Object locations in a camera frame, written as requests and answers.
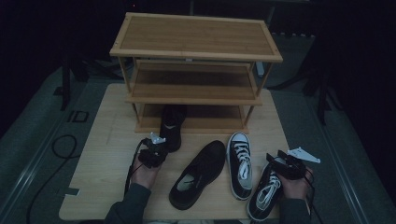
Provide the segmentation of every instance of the sneaker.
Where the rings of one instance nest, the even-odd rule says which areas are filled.
[[[168,152],[175,152],[181,146],[181,125],[187,114],[186,105],[165,105],[161,120],[160,137],[165,138]]]
[[[170,203],[179,210],[191,208],[204,188],[220,175],[224,163],[224,144],[216,140],[206,145],[172,187]]]
[[[259,185],[247,203],[247,214],[254,221],[264,221],[282,195],[282,184],[268,164],[262,171]]]
[[[227,146],[231,189],[238,200],[246,200],[253,189],[250,163],[250,143],[244,133],[234,133]]]

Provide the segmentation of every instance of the sleeve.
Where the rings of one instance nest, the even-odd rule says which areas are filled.
[[[306,203],[302,199],[286,199],[280,202],[280,224],[310,224],[311,218],[308,214]]]
[[[149,189],[138,184],[132,184],[122,202],[114,203],[111,206],[105,218],[105,223],[142,223],[150,194]]]

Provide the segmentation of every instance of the shelf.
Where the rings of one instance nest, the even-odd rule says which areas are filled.
[[[249,63],[137,61],[126,102],[262,105]]]
[[[111,56],[281,63],[263,20],[126,13]]]
[[[135,132],[160,132],[163,105],[141,105]],[[187,105],[182,133],[248,133],[244,108],[238,105]]]

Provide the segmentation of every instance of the hand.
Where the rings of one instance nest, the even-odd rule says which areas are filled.
[[[305,177],[309,180],[313,171],[306,167]],[[283,193],[287,199],[303,199],[305,200],[306,194],[309,190],[309,184],[306,182],[305,178],[297,180],[289,180],[284,176],[277,174],[277,177],[282,182]]]
[[[131,177],[131,184],[136,183],[147,189],[151,189],[154,186],[155,179],[157,178],[157,174],[160,169],[161,165],[155,168],[148,168],[147,166],[143,165],[143,163],[138,158],[136,158],[134,162],[135,172]]]

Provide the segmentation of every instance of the black sneaker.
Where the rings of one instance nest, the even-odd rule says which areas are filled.
[[[227,146],[231,189],[238,200],[246,200],[253,189],[250,163],[250,143],[244,133],[234,133]]]
[[[180,129],[187,114],[186,105],[165,105],[161,120],[160,137],[166,138],[168,152],[175,152],[181,146]]]
[[[264,221],[282,195],[282,184],[268,164],[262,171],[260,183],[247,203],[247,214],[254,221]]]
[[[220,175],[224,163],[224,144],[216,140],[206,145],[172,187],[170,203],[179,210],[191,208],[204,188]]]

